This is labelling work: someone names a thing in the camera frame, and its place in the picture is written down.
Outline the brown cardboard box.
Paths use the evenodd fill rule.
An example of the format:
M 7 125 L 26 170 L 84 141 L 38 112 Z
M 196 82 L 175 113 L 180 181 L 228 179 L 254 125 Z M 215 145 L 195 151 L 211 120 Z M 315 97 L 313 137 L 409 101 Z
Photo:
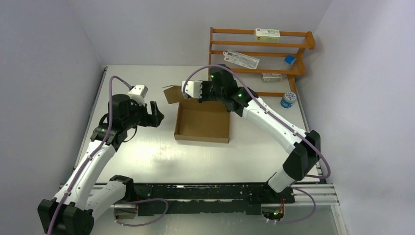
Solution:
M 176 85 L 163 87 L 163 93 L 168 104 L 178 104 L 176 140 L 229 143 L 231 116 L 224 104 L 185 99 Z

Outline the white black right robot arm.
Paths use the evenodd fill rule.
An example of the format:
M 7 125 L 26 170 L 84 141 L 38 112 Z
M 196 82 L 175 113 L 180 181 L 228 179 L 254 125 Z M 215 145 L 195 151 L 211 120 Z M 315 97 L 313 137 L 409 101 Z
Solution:
M 236 113 L 274 138 L 288 154 L 280 170 L 265 183 L 264 197 L 275 203 L 283 196 L 283 190 L 291 184 L 310 177 L 309 171 L 321 159 L 320 135 L 307 132 L 270 108 L 256 92 L 245 84 L 236 82 L 235 74 L 225 65 L 206 66 L 210 81 L 203 81 L 192 95 L 200 103 L 218 101 L 228 112 Z

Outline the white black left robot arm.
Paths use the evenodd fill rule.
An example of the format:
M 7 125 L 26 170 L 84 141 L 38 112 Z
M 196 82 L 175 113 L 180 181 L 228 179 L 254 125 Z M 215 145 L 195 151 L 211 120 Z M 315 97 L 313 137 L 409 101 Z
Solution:
M 141 104 L 127 94 L 111 96 L 108 112 L 99 120 L 85 155 L 64 186 L 51 200 L 43 199 L 37 211 L 47 235 L 89 235 L 95 221 L 113 203 L 138 199 L 134 180 L 115 175 L 97 194 L 91 191 L 109 160 L 126 142 L 128 131 L 158 127 L 164 119 L 155 101 Z

